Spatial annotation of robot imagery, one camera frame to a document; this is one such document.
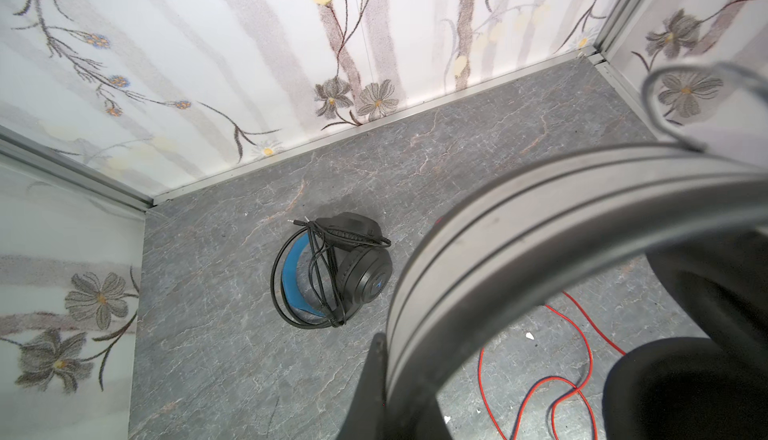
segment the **red cable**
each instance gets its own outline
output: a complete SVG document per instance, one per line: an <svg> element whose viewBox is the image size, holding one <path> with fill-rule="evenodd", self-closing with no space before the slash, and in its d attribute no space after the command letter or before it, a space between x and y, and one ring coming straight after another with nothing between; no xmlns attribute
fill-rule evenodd
<svg viewBox="0 0 768 440"><path fill-rule="evenodd" d="M568 297L576 305L576 308L578 308L579 311L581 311L581 313L587 319L589 324L592 325L592 328L594 328L595 331L598 332L598 334L603 338L603 340L605 340L610 346L612 346L614 349L616 349L616 351L619 352L621 355L626 355L626 352L624 350L620 349L615 343L613 343L605 334L603 334L603 332L598 328L598 326L594 324L594 322L592 321L590 316L587 314L587 312L583 308L581 308L581 305L579 305L579 302L577 302L575 298L573 298L572 296L570 296L566 292L563 292L563 294L566 297ZM536 390L540 386L542 386L543 384L545 384L547 382L551 382L553 380L558 380L560 382L565 382L565 383L569 384L571 386L571 388L573 388L573 390L571 390L570 392L566 393L562 397L558 398L552 404L552 415L550 417L550 421L552 423L552 433L554 434L555 439L556 440L560 440L560 438L558 436L558 432L557 432L557 430L554 427L554 413L555 413L555 410L557 409L558 405L560 405L564 400L570 398L571 396L573 396L575 394L579 394L581 399L584 401L584 404L586 404L587 409L589 410L589 415L590 415L590 418L591 418L591 421L592 421L592 435L594 437L594 440L598 440L598 424L597 424L597 422L594 419L594 412L592 411L592 407L589 405L589 401L584 396L584 394L581 392L581 389L584 388L587 385L587 383L589 382L590 377L592 377L592 363L593 363L592 349L589 346L589 342L587 341L587 337L584 334L584 332L582 332L581 329L571 319L569 319L568 317L566 317L562 313L558 312L557 310L553 309L549 305L546 305L546 307L548 309L550 309L552 312L558 314L561 318L566 320L576 330L578 330L579 334L581 335L581 339L584 340L584 344L587 347L587 352L589 353L589 372L587 374L587 377L584 379L584 381L578 387L576 387L576 385L574 385L570 380L568 380L566 378L559 377L559 376L544 377L541 380L539 380L538 382L536 382L533 385L533 387L531 388L531 390L528 392L528 394L525 396L525 398L523 399L523 403L520 405L520 409L518 411L518 417L517 417L517 419L516 419L516 421L514 423L514 432L512 434L512 440L515 440L517 438L517 436L518 436L518 431L520 429L520 422L521 422L521 419L522 419L522 416L523 416L523 411L525 410L525 406L528 404L528 400L533 396L534 392L536 392ZM483 390L483 387L482 387L482 358L483 358L484 354L485 354L485 348L480 350L480 360L478 362L478 384L480 385L480 395L482 396L483 403L485 403L485 410L488 412L488 415L491 417L491 421L493 422L493 425L496 427L496 430L498 431L498 434L501 435L502 438L504 438L504 440L507 440L507 437L504 435L504 432L502 432L502 430L500 429L500 427L496 423L496 418L494 418L493 413L491 412L491 407L488 405L488 402L485 400L485 391Z"/></svg>
<svg viewBox="0 0 768 440"><path fill-rule="evenodd" d="M568 294L568 292L563 292L563 295L565 295L566 297L568 297L569 299L571 299L571 301L574 303L574 305L576 305L576 308L578 308L578 309L581 311L581 314L582 314L582 315L584 315L584 317L586 317L586 319L587 319L587 321L589 322L589 324L590 324L590 325L592 325L592 328L593 328L593 329L594 329L594 330L595 330L595 331L596 331L596 332L597 332L597 333L598 333L598 334L599 334L601 337L603 337L603 340L605 340L605 341L606 341L606 342L607 342L607 343L608 343L610 346L612 346L612 347L614 348L614 350L616 350L617 352L619 352L621 355L627 355L627 353L626 353L624 350L620 349L620 348L618 347L618 345L616 345L615 343L613 343L613 342L612 342L612 341L611 341L611 340L610 340L608 337L606 337L606 336L605 336L605 334L603 334L603 333L602 333L602 331L601 331L601 330L598 328L598 326L594 324L594 322L592 321L592 319L591 319L591 318L589 318L589 315L587 315L587 313L584 311L584 309L583 309L583 308L581 308L581 305L579 305L579 304L578 304L578 302L576 301L576 299L575 299L575 298L573 298L572 296L570 296L570 295Z"/></svg>
<svg viewBox="0 0 768 440"><path fill-rule="evenodd" d="M571 390L569 393L567 393L567 394L563 395L562 397L558 398L555 401L555 403L552 405L552 433L554 434L554 437L556 438L556 440L559 440L559 437L558 437L557 430L554 427L554 411L555 411L557 405L559 405L562 401L566 400L567 398L570 398L571 396L573 396L575 394L579 394L579 396L581 396L581 399L584 400L584 403L587 405L587 409L589 410L589 415L590 415L591 420L592 420L592 433L594 435L595 440L597 440L597 438L598 438L598 424L597 424L597 421L594 419L594 412L592 411L592 407L589 405L589 401L584 396L584 394L581 392L581 389L587 385L587 383L589 382L590 377L592 376L592 350L589 347L589 342L587 341L587 337L584 335L584 332L582 332L581 329L578 328L578 326L575 323L573 323L573 321L571 321L571 319L569 319L568 317L566 317L562 313L558 312L557 310L553 309L549 305L547 305L546 307L549 308L552 312L557 313L560 317L562 317L563 319L567 320L569 323L571 323L571 325L576 330L578 330L578 332L581 334L581 338L584 340L584 344L587 346L587 350L589 352L589 373L587 374L587 377L584 379L584 381L581 383L580 386L574 385L572 382L570 382L566 378L557 377L557 376L545 377L545 378L542 378L541 380L539 380L538 382L536 382L536 384L531 388L531 390L528 392L528 394L523 399L523 403L520 405L520 410L518 411L518 417L517 417L517 420L515 421L514 432L512 434L512 440L515 440L517 438L517 436L518 436L518 431L520 429L520 424L521 424L521 419L522 419L522 416L523 416L523 411L525 410L525 406L528 404L528 400L533 396L533 394L536 392L536 390L540 386L542 386L546 382L551 382L553 380L559 380L560 382L565 382L565 383L569 384L571 386L571 388L573 388L573 390ZM491 421L493 422L493 425L496 427L496 430L498 431L498 434L501 435L502 438L504 438L504 440L507 440L507 437L504 435L504 432L502 432L502 430L500 429L500 427L496 423L496 418L493 416L493 413L491 412L491 407L488 405L488 402L485 399L485 391L483 390L483 387L482 387L482 358L483 358L484 353L485 353L485 349L481 349L480 350L480 360L478 362L478 384L480 385L480 395L482 396L483 403L485 403L485 410L488 411L488 415L491 417Z"/></svg>
<svg viewBox="0 0 768 440"><path fill-rule="evenodd" d="M580 328L578 328L578 325L576 325L573 320L569 319L568 317L566 317L562 313L558 312L557 310L553 309L549 305L546 305L546 307L548 309L550 309L552 312L557 313L562 319L568 321L568 323L570 323L576 330L578 330L579 335L581 335L581 339L584 340L584 344L587 347L587 352L589 353L589 372L587 372L587 377L584 379L584 381L581 383L581 385L578 386L578 388L575 388L574 390L571 390L570 392L566 393L562 397L560 397L557 400L555 400L554 403L552 404L552 416L551 416L551 419L550 419L550 422L552 423L552 433L554 434L554 439L555 440L560 440L560 438L558 437L558 431L555 430L555 428L554 428L554 411L557 409L558 405L560 405L562 403L562 401L572 397L576 393L581 393L581 389L583 387L585 387L587 385L587 383L589 383L589 379L590 379L590 377L592 377L592 364L594 362L593 362L593 359L592 359L592 349L589 347L589 342L587 341L587 336L584 334L584 332L581 331ZM598 426L597 426L597 424L596 424L596 422L594 420L594 415L592 415L592 427L593 427L592 433L594 434L594 440L598 440Z"/></svg>

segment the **baseboard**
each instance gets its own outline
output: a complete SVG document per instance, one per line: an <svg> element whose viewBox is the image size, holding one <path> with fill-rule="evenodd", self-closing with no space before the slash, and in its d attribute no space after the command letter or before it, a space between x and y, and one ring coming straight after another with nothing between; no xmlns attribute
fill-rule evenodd
<svg viewBox="0 0 768 440"><path fill-rule="evenodd" d="M526 75L534 74L541 70L545 70L547 68L553 67L557 64L561 64L566 61L571 61L571 60L574 60L575 58L593 56L594 52L595 50L592 47L586 47L586 48L582 48L581 50L571 51L569 53L562 54L557 57L545 60L543 62L531 65L530 67L521 68L520 70L513 71L509 74L496 77L492 80L488 80L477 85L473 85L464 90L453 92L452 94L448 94L444 97L436 98L434 100L429 100L422 104L414 105L413 107L400 110L399 112L396 112L392 115L384 117L383 119L377 120L370 124L364 124L360 127L350 128L348 130L341 131L338 134L329 135L328 137L324 137L319 140L309 142L308 144L304 144L299 147L280 152L279 154L275 154L272 157L262 158L254 162L251 162L249 164L236 166L235 168L231 170L227 170L226 172L209 176L202 180L198 180L193 184L181 186L179 188L173 189L164 194L157 195L154 198L154 204L155 205L162 204L163 202L172 200L174 198L177 198L178 196L186 195L196 190L200 190L208 186L216 185L226 180L231 180L236 176L249 174L256 170L265 168L267 166L278 164L280 162L288 160L289 158L296 157L297 155L305 154L317 148L334 144L335 142L345 140L355 135L364 134L365 132L374 130L375 128L383 127L384 125L388 125L392 122L396 122L398 120L402 120L404 118L408 118L413 115L420 114L423 111L427 111L436 107L441 107L443 105L449 104L456 100L461 100L462 98L469 97L470 95L474 95L484 90L495 88L507 82L518 80L519 78L525 77Z"/></svg>
<svg viewBox="0 0 768 440"><path fill-rule="evenodd" d="M591 55L589 57L589 61L592 62L592 65L594 65L594 67L600 72L600 75L605 78L609 85L613 87L614 90L616 90L616 93L619 94L619 97L627 102L629 108L635 112L639 119L643 121L648 130L650 130L650 132L656 138L658 138L660 141L676 141L674 138L656 128L650 122L648 114L645 113L645 109L643 109L643 106L640 103L640 92L634 89L632 84L629 83L629 81L621 74L621 72L619 72L619 70L614 68L613 65L606 61L600 53Z"/></svg>

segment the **metal edge trim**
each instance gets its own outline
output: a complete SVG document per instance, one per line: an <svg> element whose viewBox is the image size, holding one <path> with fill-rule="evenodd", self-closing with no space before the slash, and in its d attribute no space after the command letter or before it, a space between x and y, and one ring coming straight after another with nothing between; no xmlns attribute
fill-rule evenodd
<svg viewBox="0 0 768 440"><path fill-rule="evenodd" d="M137 210L146 211L154 203L152 197L4 127L0 155Z"/></svg>
<svg viewBox="0 0 768 440"><path fill-rule="evenodd" d="M186 195L186 194L195 192L197 190L201 190L208 186L216 185L220 182L224 182L224 181L236 178L238 176L249 174L256 170L265 168L267 166L278 164L290 158L297 157L299 155L310 152L312 150L325 147L326 145L334 144L335 142L338 142L341 140L346 140L347 138L354 137L355 135L364 134L365 132L369 132L370 130L374 130L375 128L383 127L384 125L388 125L392 122L396 122L404 118L412 117L413 115L420 114L421 112L424 112L436 107L441 107L443 105L449 104L456 100L461 100L462 98L466 98L471 95L480 93L482 91L498 87L499 85L505 84L513 80L518 80L519 78L523 78L527 75L534 74L536 72L545 70L547 68L564 63L566 61L571 61L580 57L589 57L590 55L594 54L594 52L595 52L595 49L591 46L588 46L588 47L582 48L581 50L571 51L566 54L559 55L557 57L549 58L537 64L533 64L530 67L521 68L520 70L516 70L511 73L501 75L494 79L468 87L464 90L456 91L456 92L447 94L443 97L436 98L434 100L428 100L422 104L414 105L413 107L400 110L399 112L396 112L392 115L384 117L383 119L377 120L373 123L364 124L361 127L357 127L357 128L349 128L348 130L343 130L338 134L329 135L328 137L324 137L319 140L309 142L308 144L304 144L299 147L286 150L279 154L275 154L272 157L267 157L261 160L256 160L255 162L251 162L249 164L237 166L231 170L227 170L220 174L209 176L205 179L198 180L197 182L194 182L192 184L181 186L179 188L170 190L164 194L157 195L154 198L154 204L159 205L168 200L178 198L179 196Z"/></svg>

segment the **gaming headset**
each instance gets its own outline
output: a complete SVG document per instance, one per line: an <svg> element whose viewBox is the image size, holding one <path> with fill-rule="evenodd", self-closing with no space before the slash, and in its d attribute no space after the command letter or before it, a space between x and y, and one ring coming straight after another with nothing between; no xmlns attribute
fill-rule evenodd
<svg viewBox="0 0 768 440"><path fill-rule="evenodd" d="M373 301L389 281L392 259L385 248L392 242L382 235L377 222L350 212L306 222L293 220L292 223L302 228L283 243L270 275L275 308L283 320L300 329L344 325L363 304ZM275 274L291 243L280 275L281 296L289 317L277 301ZM315 306L307 301L298 284L299 258L307 246L312 253L307 276ZM336 249L347 252L341 265L336 259ZM321 278L320 264L330 278L328 294ZM312 322L302 318L298 311L324 317L324 320Z"/></svg>

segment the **gray flower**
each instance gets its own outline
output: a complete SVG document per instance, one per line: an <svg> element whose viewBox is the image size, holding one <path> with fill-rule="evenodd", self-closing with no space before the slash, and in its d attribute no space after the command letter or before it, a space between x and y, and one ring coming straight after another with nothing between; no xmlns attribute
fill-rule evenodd
<svg viewBox="0 0 768 440"><path fill-rule="evenodd" d="M685 10L681 8L664 20L664 32L648 32L645 36L648 40L645 51L653 56L663 48L667 58L676 58L680 54L680 47L693 48L698 43L699 24L695 16L686 15Z"/></svg>
<svg viewBox="0 0 768 440"><path fill-rule="evenodd" d="M381 85L369 84L360 94L363 106L357 113L369 115L369 121L378 120L394 113L397 109L398 100L389 98L393 93L395 93L395 87L389 80L384 80Z"/></svg>
<svg viewBox="0 0 768 440"><path fill-rule="evenodd" d="M672 105L670 111L677 111L682 118L693 117L701 113L697 98L709 100L717 96L717 88L723 86L723 81L702 73L682 74L676 76L666 74L661 81L667 90L659 93L659 101Z"/></svg>
<svg viewBox="0 0 768 440"><path fill-rule="evenodd" d="M16 378L16 385L36 386L41 391L57 376L64 383L64 393L74 393L78 380L91 376L93 363L77 358L85 345L85 332L62 341L59 330L46 330L20 348L22 356L18 366L23 374Z"/></svg>
<svg viewBox="0 0 768 440"><path fill-rule="evenodd" d="M348 108L352 106L352 101L346 97L350 91L350 84L344 80L334 77L324 84L315 85L315 100L321 101L322 106L315 112L318 117L323 115L326 118L334 118L337 108Z"/></svg>
<svg viewBox="0 0 768 440"><path fill-rule="evenodd" d="M64 307L75 320L85 320L96 316L96 325L102 330L109 328L112 315L120 318L128 314L128 304L122 300L125 291L125 279L114 273L107 275L104 286L91 272L72 275L72 283L78 289L64 298Z"/></svg>

